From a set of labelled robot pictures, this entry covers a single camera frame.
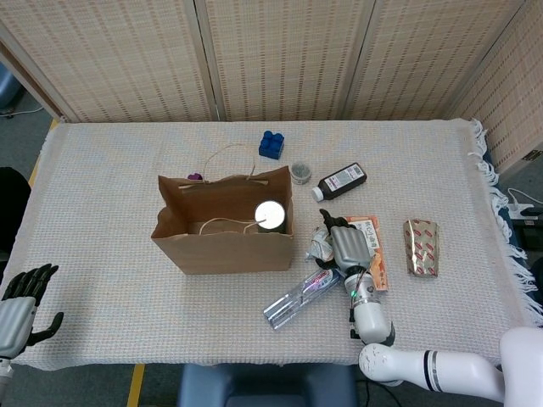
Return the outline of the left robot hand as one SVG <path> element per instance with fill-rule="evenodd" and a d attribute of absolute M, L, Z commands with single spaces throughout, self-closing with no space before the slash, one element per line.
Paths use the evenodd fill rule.
<path fill-rule="evenodd" d="M 7 285 L 1 298 L 1 358 L 13 360 L 31 347 L 53 337 L 62 325 L 64 313 L 58 312 L 51 325 L 33 332 L 36 312 L 57 265 L 45 264 L 20 272 Z"/>

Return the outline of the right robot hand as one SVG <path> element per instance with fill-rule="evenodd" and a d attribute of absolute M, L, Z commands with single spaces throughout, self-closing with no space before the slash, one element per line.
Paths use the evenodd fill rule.
<path fill-rule="evenodd" d="M 344 217 L 332 217 L 325 209 L 319 212 L 332 240 L 333 258 L 328 261 L 316 259 L 316 264 L 324 270 L 336 269 L 347 276 L 368 271 L 372 256 L 363 232 Z"/>

